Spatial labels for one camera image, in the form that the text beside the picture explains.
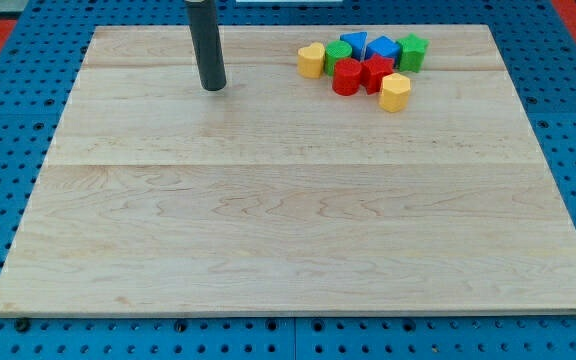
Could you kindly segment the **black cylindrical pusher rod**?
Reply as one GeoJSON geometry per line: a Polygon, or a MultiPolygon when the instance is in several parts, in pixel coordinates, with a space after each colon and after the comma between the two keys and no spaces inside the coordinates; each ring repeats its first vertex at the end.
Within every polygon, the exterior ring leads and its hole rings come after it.
{"type": "Polygon", "coordinates": [[[201,86],[219,91],[226,86],[217,9],[213,0],[185,0],[201,86]]]}

